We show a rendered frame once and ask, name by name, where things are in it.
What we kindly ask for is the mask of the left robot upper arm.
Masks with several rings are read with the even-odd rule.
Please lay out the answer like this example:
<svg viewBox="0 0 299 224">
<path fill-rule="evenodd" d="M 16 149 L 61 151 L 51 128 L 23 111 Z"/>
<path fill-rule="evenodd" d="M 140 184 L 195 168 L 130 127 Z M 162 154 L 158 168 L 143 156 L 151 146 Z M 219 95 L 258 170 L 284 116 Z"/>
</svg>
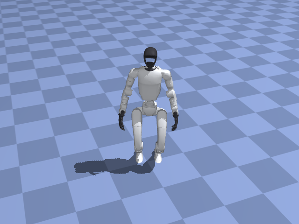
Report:
<svg viewBox="0 0 299 224">
<path fill-rule="evenodd" d="M 161 69 L 162 78 L 165 80 L 166 87 L 168 91 L 166 91 L 166 95 L 168 98 L 173 98 L 173 80 L 171 77 L 171 72 L 169 70 Z"/>
</svg>

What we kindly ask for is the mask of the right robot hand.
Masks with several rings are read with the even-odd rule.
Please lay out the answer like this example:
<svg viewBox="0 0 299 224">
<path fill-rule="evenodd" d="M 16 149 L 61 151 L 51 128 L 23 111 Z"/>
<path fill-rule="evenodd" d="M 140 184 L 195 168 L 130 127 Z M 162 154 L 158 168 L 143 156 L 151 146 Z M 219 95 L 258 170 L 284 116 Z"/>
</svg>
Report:
<svg viewBox="0 0 299 224">
<path fill-rule="evenodd" d="M 124 117 L 124 113 L 125 113 L 124 110 L 122 110 L 121 114 L 120 113 L 118 114 L 119 115 L 119 126 L 120 126 L 121 130 L 125 130 L 123 122 L 122 122 L 123 121 L 123 117 Z"/>
</svg>

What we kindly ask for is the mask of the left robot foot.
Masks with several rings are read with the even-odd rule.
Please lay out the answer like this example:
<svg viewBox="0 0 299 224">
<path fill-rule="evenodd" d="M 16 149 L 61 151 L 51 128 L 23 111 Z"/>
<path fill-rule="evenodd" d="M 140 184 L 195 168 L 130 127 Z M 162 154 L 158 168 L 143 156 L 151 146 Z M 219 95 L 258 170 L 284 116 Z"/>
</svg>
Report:
<svg viewBox="0 0 299 224">
<path fill-rule="evenodd" d="M 161 161 L 162 161 L 161 154 L 156 153 L 156 148 L 154 149 L 154 151 L 155 151 L 155 155 L 154 155 L 155 162 L 156 163 L 161 163 Z"/>
</svg>

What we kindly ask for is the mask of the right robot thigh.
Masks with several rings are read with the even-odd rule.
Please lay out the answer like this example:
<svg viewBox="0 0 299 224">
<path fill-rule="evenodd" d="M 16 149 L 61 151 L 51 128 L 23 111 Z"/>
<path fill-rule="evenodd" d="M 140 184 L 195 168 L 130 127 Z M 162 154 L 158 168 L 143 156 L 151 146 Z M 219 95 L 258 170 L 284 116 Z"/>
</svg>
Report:
<svg viewBox="0 0 299 224">
<path fill-rule="evenodd" d="M 132 111 L 132 127 L 134 134 L 134 146 L 137 151 L 143 149 L 142 141 L 142 107 L 137 107 Z"/>
</svg>

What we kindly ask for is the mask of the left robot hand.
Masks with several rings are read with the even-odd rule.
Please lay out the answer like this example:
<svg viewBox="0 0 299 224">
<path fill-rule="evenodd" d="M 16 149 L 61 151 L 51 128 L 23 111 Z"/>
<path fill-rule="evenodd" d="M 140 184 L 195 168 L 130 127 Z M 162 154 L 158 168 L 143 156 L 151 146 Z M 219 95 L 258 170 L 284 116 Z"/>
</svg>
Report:
<svg viewBox="0 0 299 224">
<path fill-rule="evenodd" d="M 172 131 L 174 131 L 174 130 L 176 130 L 176 128 L 177 128 L 177 124 L 178 124 L 178 113 L 177 112 L 174 112 L 173 113 L 173 117 L 175 118 L 175 124 L 172 126 L 173 128 L 172 128 Z"/>
</svg>

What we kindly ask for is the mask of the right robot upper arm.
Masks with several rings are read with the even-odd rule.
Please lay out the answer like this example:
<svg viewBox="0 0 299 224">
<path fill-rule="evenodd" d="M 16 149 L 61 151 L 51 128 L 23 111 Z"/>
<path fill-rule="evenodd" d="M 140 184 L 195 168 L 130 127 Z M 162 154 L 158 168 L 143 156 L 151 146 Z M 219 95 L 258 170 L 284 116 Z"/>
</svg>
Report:
<svg viewBox="0 0 299 224">
<path fill-rule="evenodd" d="M 139 71 L 139 68 L 132 68 L 129 72 L 128 78 L 126 80 L 126 86 L 125 86 L 125 88 L 126 88 L 125 95 L 126 96 L 132 95 L 133 90 L 131 89 L 131 87 L 135 81 L 135 78 L 138 76 L 138 71 Z"/>
</svg>

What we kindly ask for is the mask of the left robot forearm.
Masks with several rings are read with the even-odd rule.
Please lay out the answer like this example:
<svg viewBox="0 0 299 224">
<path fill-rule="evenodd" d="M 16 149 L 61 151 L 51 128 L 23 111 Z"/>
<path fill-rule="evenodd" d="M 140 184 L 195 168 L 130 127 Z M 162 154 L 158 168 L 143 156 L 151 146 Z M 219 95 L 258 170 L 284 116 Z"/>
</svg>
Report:
<svg viewBox="0 0 299 224">
<path fill-rule="evenodd" d="M 172 115 L 174 112 L 178 113 L 177 97 L 176 97 L 176 93 L 174 90 L 173 90 L 173 98 L 169 98 L 169 101 L 171 104 Z"/>
</svg>

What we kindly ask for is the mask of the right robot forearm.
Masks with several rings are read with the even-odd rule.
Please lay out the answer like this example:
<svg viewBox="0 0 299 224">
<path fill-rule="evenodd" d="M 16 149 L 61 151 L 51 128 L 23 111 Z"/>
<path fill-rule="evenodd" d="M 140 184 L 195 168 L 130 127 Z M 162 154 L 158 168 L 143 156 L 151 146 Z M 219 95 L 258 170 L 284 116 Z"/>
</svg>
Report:
<svg viewBox="0 0 299 224">
<path fill-rule="evenodd" d="M 119 109 L 120 114 L 121 114 L 122 110 L 124 110 L 124 112 L 126 113 L 126 108 L 127 108 L 129 97 L 125 96 L 125 93 L 126 93 L 126 88 L 124 88 L 123 93 L 122 93 L 122 97 L 121 97 L 121 105 L 120 105 L 120 109 Z"/>
</svg>

